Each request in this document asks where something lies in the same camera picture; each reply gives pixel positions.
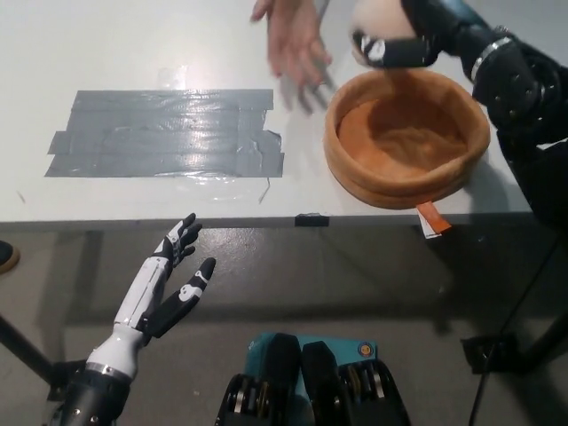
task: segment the white robotic hand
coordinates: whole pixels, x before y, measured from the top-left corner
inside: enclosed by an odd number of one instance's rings
[[[209,258],[189,281],[163,304],[164,286],[173,269],[195,249],[201,225],[195,215],[169,231],[144,262],[114,318],[113,333],[87,359],[59,410],[58,425],[108,426],[121,414],[138,371],[138,352],[159,338],[199,302],[215,269]]]
[[[201,224],[195,223],[195,214],[180,220],[163,238],[152,257],[166,259],[171,265],[171,271],[173,271],[186,256],[191,255],[195,251],[195,247],[191,246],[191,244],[197,240],[200,230]]]

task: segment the round basket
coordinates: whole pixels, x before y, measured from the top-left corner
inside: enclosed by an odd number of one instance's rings
[[[424,69],[371,71],[337,91],[327,164],[352,195],[409,209],[460,189],[489,146],[489,122],[452,80]]]

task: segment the concrete floor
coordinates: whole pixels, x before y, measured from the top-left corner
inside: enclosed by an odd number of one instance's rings
[[[23,257],[0,278],[0,312],[52,359],[84,358],[164,231],[2,234]],[[262,331],[376,340],[414,425],[467,424],[478,378],[460,339],[500,327],[552,239],[536,226],[444,239],[427,246],[407,227],[203,231],[169,291],[206,256],[217,273],[190,317],[142,352],[120,424],[213,424]],[[559,250],[513,326],[527,342],[565,307],[566,276]],[[524,380],[492,376],[478,424],[568,424],[567,371],[559,356]],[[0,347],[0,424],[39,424],[46,391]]]

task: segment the gray tape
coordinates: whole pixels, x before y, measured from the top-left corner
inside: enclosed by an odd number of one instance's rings
[[[51,142],[47,177],[278,178],[280,135],[264,131],[270,90],[79,91]]]
[[[78,91],[74,111],[154,111],[184,113],[226,109],[273,109],[271,90]]]
[[[132,130],[262,130],[265,111],[216,111],[215,113],[190,113],[163,115],[141,111],[97,111],[71,113],[69,131],[110,131],[128,128]]]
[[[151,131],[117,129],[58,131],[49,154],[266,154],[279,153],[280,135],[271,131]]]
[[[50,178],[149,178],[215,176],[281,178],[284,154],[55,155]]]

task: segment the black cable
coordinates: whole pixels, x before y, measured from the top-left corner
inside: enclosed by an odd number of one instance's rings
[[[511,310],[509,316],[507,317],[507,319],[505,319],[505,322],[501,326],[501,329],[499,330],[499,334],[497,336],[496,341],[499,341],[501,339],[501,337],[503,337],[505,331],[509,327],[510,322],[515,318],[519,308],[521,307],[521,305],[525,301],[526,297],[529,295],[529,293],[531,293],[531,290],[533,289],[534,285],[539,280],[544,269],[547,267],[550,258],[552,257],[552,255],[554,255],[556,248],[558,247],[558,242],[559,242],[559,239],[556,238],[556,240],[554,241],[554,243],[552,244],[552,246],[548,250],[547,254],[542,259],[542,262],[540,263],[539,268],[537,269],[537,271],[534,273],[533,277],[531,278],[531,280],[527,284],[525,291],[519,297],[517,303],[515,304],[515,306]],[[484,372],[483,372],[483,374],[481,374],[481,379],[479,379],[479,385],[477,386],[476,398],[473,401],[473,407],[471,408],[471,414],[469,415],[469,423],[468,423],[469,426],[474,426],[474,424],[475,424],[475,421],[476,421],[476,418],[477,418],[477,412],[479,411],[481,399],[483,398],[483,394],[484,394],[484,391],[485,391],[485,385],[487,383],[487,379],[489,378],[489,374],[490,374],[489,366],[491,366],[491,361],[493,360],[493,355],[495,353],[495,347],[496,346],[497,346],[497,343],[494,343],[493,346],[491,347],[491,350],[489,351],[489,355],[487,356],[487,360],[485,361]]]

